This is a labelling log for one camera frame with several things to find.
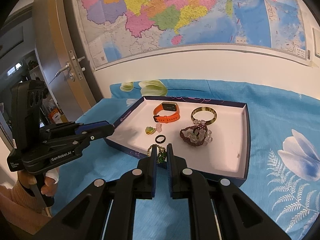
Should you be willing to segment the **green bead pendant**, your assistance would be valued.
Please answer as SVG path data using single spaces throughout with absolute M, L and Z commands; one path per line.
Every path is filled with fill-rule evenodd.
M 146 129 L 145 129 L 145 133 L 146 133 L 147 135 L 152 135 L 152 134 L 154 134 L 156 131 L 157 131 L 156 128 L 150 127 L 150 126 L 146 127 Z

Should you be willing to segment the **pink flower hair clip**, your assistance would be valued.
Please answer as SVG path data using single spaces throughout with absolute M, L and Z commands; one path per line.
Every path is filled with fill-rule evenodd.
M 162 123 L 157 123 L 157 124 L 156 124 L 156 131 L 157 131 L 158 133 L 161 133 L 161 131 L 162 131 Z

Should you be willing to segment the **orange smart watch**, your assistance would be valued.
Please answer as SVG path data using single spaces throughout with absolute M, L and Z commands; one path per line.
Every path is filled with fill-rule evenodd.
M 162 102 L 153 110 L 153 120 L 156 123 L 168 124 L 180 119 L 180 109 L 177 103 Z

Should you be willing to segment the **blue floral bedsheet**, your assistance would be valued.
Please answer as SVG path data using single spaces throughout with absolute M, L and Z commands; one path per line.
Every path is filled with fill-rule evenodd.
M 112 99 L 103 99 L 77 122 L 116 121 L 142 94 L 110 85 Z M 267 213 L 291 239 L 303 239 L 319 216 L 319 100 L 295 92 L 243 82 L 161 80 L 169 97 L 190 97 L 247 103 L 251 129 L 248 177 L 240 189 Z M 138 160 L 103 140 L 83 157 L 60 169 L 53 214 L 57 214 L 93 180 L 118 179 Z M 167 172 L 157 170 L 153 200 L 138 200 L 133 239 L 190 239 L 187 200 L 169 196 Z

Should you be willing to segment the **dark blue box tray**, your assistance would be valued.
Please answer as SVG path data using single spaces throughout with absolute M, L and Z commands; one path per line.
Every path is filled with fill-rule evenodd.
M 147 135 L 146 127 L 156 127 L 153 110 L 162 102 L 177 103 L 180 119 L 162 124 L 161 133 Z M 246 103 L 143 96 L 114 126 L 114 134 L 105 139 L 106 143 L 133 157 L 147 157 L 152 145 L 165 148 L 172 144 L 176 156 L 209 179 L 226 177 L 237 186 L 247 179 L 251 133 Z

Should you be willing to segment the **brown wooden door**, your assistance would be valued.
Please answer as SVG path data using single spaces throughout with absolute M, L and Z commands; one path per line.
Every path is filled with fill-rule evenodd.
M 103 96 L 81 42 L 72 0 L 34 0 L 33 23 L 37 58 L 47 87 L 67 120 L 75 121 Z M 67 62 L 75 81 L 64 71 L 49 84 Z

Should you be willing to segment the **colourful wall map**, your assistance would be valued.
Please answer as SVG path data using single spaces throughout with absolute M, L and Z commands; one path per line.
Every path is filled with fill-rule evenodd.
M 310 62 L 297 0 L 72 0 L 94 68 L 186 50 L 237 50 Z

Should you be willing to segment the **white wall socket panel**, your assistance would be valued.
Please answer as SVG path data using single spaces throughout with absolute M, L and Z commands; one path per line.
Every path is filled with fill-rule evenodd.
M 320 58 L 320 31 L 316 28 L 312 29 L 315 44 L 315 56 Z

